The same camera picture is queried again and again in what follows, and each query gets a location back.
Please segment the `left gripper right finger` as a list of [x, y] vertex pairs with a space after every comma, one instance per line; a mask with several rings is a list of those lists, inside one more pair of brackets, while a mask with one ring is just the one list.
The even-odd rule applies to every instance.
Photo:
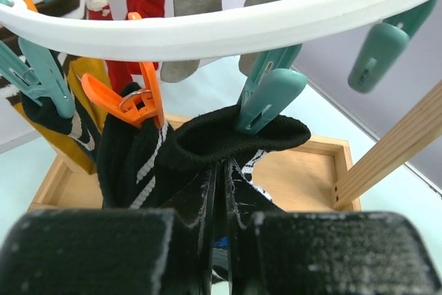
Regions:
[[232, 294], [440, 294], [418, 231], [390, 212], [286, 212], [223, 164]]

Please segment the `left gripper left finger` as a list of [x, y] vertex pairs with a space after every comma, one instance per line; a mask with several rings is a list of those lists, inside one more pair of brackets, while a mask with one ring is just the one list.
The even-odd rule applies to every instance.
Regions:
[[216, 167], [159, 209], [39, 209], [1, 248], [2, 294], [209, 294]]

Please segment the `mustard brown striped sock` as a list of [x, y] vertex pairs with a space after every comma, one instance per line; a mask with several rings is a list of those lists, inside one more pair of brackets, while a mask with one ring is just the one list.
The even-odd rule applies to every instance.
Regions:
[[75, 112], [71, 118], [58, 115], [52, 100], [42, 98], [41, 105], [1, 77], [1, 97], [55, 148], [70, 158], [88, 174], [96, 173], [95, 162], [104, 128], [107, 112], [94, 106], [81, 87], [81, 77], [85, 73], [94, 75], [110, 86], [110, 81], [100, 59], [78, 57], [54, 51], [57, 64], [75, 102]]

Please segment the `white round clip hanger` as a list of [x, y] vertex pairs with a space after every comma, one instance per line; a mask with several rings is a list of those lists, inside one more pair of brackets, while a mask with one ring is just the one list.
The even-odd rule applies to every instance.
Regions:
[[1, 22], [45, 48], [118, 61], [247, 54], [359, 28], [427, 0], [282, 0], [201, 15], [127, 21], [49, 17], [1, 7]]

